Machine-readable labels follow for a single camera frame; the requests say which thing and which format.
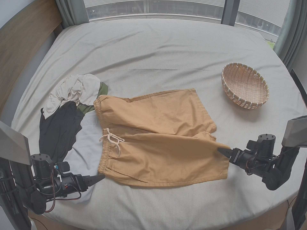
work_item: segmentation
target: basket rim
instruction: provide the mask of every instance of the basket rim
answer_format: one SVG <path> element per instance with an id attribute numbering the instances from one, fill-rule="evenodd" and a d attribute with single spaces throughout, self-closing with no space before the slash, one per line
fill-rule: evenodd
<path id="1" fill-rule="evenodd" d="M 234 64 L 235 64 L 235 66 L 241 65 L 241 67 L 245 67 L 246 69 L 251 69 L 253 73 L 255 73 L 257 76 L 259 76 L 260 80 L 262 79 L 262 82 L 265 83 L 265 88 L 266 88 L 266 91 L 267 91 L 267 97 L 266 97 L 266 99 L 263 102 L 252 102 L 250 100 L 245 100 L 242 97 L 238 96 L 236 93 L 234 93 L 231 90 L 231 88 L 229 88 L 229 86 L 227 85 L 227 83 L 225 81 L 225 78 L 224 78 L 224 70 L 225 70 L 226 67 L 229 67 L 229 66 L 233 67 Z M 224 68 L 222 70 L 221 78 L 222 78 L 222 84 L 223 84 L 225 92 L 228 93 L 229 95 L 231 95 L 232 98 L 235 99 L 236 101 L 242 102 L 243 104 L 248 104 L 249 107 L 252 107 L 252 106 L 255 106 L 255 107 L 262 106 L 269 99 L 270 91 L 269 91 L 269 87 L 268 87 L 267 82 L 265 81 L 263 76 L 258 71 L 256 71 L 254 68 L 252 68 L 252 67 L 250 67 L 250 66 L 248 66 L 246 64 L 237 63 L 237 62 L 228 63 L 226 66 L 224 66 Z"/>

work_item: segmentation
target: green garment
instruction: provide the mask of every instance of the green garment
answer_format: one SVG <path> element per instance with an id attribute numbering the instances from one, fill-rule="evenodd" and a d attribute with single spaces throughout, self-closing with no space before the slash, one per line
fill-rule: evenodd
<path id="1" fill-rule="evenodd" d="M 97 98 L 98 98 L 98 96 L 100 96 L 102 94 L 108 94 L 108 86 L 103 82 L 100 83 L 100 88 L 99 88 Z M 80 111 L 83 112 L 83 114 L 85 114 L 85 113 L 88 113 L 90 111 L 93 111 L 94 106 L 93 105 L 84 105 L 84 104 L 80 103 L 77 106 L 77 109 L 80 109 Z"/>

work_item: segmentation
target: floor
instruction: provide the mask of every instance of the floor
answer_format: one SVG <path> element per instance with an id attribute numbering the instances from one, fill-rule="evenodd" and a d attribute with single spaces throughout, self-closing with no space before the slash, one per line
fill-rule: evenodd
<path id="1" fill-rule="evenodd" d="M 285 218 L 288 209 L 288 202 L 283 202 L 278 207 L 264 213 L 263 215 L 243 222 L 241 224 L 223 228 L 221 230 L 264 230 L 266 228 L 278 229 Z M 72 226 L 64 225 L 53 220 L 49 220 L 42 215 L 35 215 L 29 212 L 29 216 L 34 219 L 38 230 L 82 230 Z M 300 230 L 307 230 L 307 221 L 303 224 Z"/>

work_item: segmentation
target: gray bed sheet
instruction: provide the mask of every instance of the gray bed sheet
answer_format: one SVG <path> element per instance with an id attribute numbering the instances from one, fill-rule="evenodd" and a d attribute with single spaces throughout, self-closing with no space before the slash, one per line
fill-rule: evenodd
<path id="1" fill-rule="evenodd" d="M 243 109 L 224 93 L 220 75 L 231 62 L 264 76 L 270 98 L 261 108 Z M 86 73 L 119 97 L 195 88 L 217 124 L 213 135 L 232 148 L 244 149 L 248 140 L 272 133 L 279 154 L 287 121 L 307 114 L 287 69 L 256 32 L 174 19 L 88 23 L 57 37 L 18 105 L 12 127 L 28 137 L 32 154 L 39 152 L 40 108 L 49 93 L 61 79 Z M 45 216 L 84 229 L 220 229 L 255 218 L 296 194 L 306 155 L 301 149 L 290 179 L 276 191 L 234 165 L 225 180 L 176 188 L 142 189 L 106 178 L 94 186 L 87 205 L 57 201 Z"/>

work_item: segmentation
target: wicker basket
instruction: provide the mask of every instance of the wicker basket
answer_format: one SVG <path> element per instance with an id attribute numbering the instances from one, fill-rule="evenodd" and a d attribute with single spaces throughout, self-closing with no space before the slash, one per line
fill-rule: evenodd
<path id="1" fill-rule="evenodd" d="M 222 71 L 222 84 L 228 97 L 241 107 L 256 109 L 269 98 L 269 87 L 254 68 L 229 63 Z"/>

